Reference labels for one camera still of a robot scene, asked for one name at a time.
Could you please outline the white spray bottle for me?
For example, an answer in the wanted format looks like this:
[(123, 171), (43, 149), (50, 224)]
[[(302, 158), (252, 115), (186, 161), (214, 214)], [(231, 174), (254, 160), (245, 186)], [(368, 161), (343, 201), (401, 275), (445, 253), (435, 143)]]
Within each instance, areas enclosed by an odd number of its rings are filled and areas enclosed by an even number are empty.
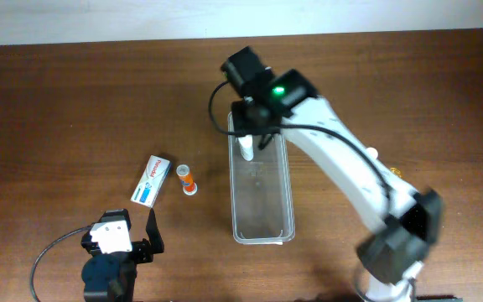
[(246, 135), (244, 137), (237, 138), (237, 142), (240, 148), (241, 156), (246, 161), (252, 161), (254, 158), (253, 151), (253, 137), (252, 135)]

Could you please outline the white Panadol medicine box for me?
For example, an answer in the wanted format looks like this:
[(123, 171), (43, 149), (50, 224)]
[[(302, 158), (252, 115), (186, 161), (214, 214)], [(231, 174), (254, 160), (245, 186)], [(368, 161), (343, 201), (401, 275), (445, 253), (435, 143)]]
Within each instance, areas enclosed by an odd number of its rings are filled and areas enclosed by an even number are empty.
[(130, 201), (152, 208), (170, 168), (169, 160), (151, 155)]

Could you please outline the clear plastic container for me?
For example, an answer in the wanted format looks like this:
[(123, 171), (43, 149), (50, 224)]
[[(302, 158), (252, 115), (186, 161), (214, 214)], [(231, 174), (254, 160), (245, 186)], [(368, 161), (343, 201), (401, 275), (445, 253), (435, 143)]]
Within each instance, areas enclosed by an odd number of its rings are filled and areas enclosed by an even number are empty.
[(228, 138), (233, 237), (244, 245), (281, 245), (295, 236), (287, 146), (280, 135), (263, 150), (258, 141), (247, 161), (239, 140)]

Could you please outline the orange tablet tube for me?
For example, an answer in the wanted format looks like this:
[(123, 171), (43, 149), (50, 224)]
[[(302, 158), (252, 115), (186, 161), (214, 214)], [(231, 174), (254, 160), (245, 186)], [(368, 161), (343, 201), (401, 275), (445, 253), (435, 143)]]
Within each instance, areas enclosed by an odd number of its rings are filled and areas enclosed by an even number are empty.
[(176, 174), (179, 176), (183, 192), (186, 195), (194, 195), (198, 190), (198, 186), (190, 172), (190, 167), (186, 164), (181, 164), (176, 168)]

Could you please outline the dark bottle white cap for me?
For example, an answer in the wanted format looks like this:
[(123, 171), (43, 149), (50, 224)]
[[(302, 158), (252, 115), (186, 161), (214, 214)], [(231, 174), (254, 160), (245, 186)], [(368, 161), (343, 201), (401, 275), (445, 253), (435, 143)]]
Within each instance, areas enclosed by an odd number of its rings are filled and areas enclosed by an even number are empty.
[(373, 159), (377, 159), (378, 158), (378, 151), (373, 148), (373, 147), (369, 147), (366, 149), (366, 152), (373, 158)]

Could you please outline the small jar gold lid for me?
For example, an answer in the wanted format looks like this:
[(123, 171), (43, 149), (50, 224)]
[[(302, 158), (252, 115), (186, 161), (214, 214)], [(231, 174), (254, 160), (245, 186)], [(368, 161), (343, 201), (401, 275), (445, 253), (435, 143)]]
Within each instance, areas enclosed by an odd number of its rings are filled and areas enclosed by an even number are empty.
[(397, 168), (395, 168), (395, 167), (391, 167), (389, 170), (390, 170), (390, 171), (391, 171), (393, 174), (395, 174), (397, 177), (399, 177), (399, 178), (402, 178), (402, 177), (403, 177), (403, 174), (402, 174), (402, 172), (401, 172), (399, 169), (397, 169)]

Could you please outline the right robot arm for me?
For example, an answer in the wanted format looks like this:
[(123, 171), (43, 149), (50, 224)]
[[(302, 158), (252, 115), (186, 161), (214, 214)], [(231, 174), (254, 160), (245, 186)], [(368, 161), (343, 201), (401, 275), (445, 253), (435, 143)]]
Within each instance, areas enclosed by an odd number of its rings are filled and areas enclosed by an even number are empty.
[(370, 231), (356, 247), (363, 301), (414, 301), (416, 278), (438, 241), (443, 202), (394, 174), (349, 131), (297, 70), (275, 75), (250, 48), (221, 66), (238, 100), (228, 137), (234, 238), (283, 243), (295, 233), (286, 146), (304, 151), (342, 191)]

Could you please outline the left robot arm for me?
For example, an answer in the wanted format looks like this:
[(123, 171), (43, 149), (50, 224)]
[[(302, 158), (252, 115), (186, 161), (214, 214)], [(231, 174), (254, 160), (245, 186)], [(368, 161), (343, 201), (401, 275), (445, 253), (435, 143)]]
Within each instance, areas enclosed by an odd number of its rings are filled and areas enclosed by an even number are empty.
[(81, 246), (91, 255), (81, 270), (86, 302), (132, 302), (137, 266), (164, 252), (153, 210), (148, 213), (146, 238), (133, 241), (131, 226), (128, 210), (109, 210), (82, 237)]

